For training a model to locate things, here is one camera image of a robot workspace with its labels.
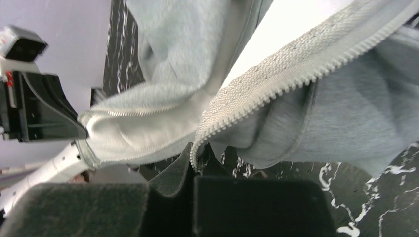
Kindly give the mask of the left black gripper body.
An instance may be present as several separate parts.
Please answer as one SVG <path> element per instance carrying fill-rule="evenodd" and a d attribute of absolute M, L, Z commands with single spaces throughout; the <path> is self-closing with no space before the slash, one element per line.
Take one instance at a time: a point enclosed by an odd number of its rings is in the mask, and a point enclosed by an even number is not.
<path fill-rule="evenodd" d="M 3 139 L 23 140 L 20 110 L 22 96 L 20 90 L 20 72 L 7 70 L 0 76 L 0 126 Z"/>

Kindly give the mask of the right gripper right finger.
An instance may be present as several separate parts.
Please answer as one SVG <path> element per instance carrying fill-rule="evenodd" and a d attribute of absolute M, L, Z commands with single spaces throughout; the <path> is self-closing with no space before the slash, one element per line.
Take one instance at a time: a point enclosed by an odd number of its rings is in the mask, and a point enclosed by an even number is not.
<path fill-rule="evenodd" d="M 233 178 L 210 145 L 194 179 L 196 237 L 334 237 L 335 224 L 320 187 L 308 180 Z"/>

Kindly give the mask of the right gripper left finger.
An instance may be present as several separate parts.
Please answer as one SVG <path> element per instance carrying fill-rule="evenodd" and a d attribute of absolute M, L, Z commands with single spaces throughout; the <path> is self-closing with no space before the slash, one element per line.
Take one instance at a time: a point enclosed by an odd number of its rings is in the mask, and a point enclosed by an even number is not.
<path fill-rule="evenodd" d="M 44 182 L 20 198 L 3 237 L 189 237 L 191 144 L 147 183 Z"/>

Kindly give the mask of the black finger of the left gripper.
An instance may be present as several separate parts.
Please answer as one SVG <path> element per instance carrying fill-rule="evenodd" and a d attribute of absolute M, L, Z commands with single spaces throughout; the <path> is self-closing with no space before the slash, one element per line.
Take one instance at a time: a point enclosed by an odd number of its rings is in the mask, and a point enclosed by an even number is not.
<path fill-rule="evenodd" d="M 67 100 L 59 77 L 20 72 L 20 109 L 23 142 L 84 139 L 87 131 Z"/>

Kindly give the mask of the grey zip-up jacket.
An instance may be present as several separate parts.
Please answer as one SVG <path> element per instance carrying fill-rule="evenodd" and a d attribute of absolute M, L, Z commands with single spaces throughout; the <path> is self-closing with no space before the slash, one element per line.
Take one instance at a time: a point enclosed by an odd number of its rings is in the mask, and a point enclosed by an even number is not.
<path fill-rule="evenodd" d="M 93 168 L 192 143 L 380 175 L 419 138 L 416 0 L 128 0 L 145 82 L 79 115 Z"/>

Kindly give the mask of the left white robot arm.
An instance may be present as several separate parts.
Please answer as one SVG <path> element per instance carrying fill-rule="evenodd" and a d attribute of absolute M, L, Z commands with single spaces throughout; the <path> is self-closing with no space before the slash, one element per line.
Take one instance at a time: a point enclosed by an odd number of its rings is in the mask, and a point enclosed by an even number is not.
<path fill-rule="evenodd" d="M 52 74 L 7 71 L 0 84 L 0 125 L 3 139 L 19 142 L 71 140 L 63 151 L 38 170 L 3 190 L 0 210 L 4 218 L 31 187 L 67 182 L 89 169 L 81 159 L 75 141 L 87 132 L 77 122 L 77 112 L 68 102 L 59 77 Z"/>

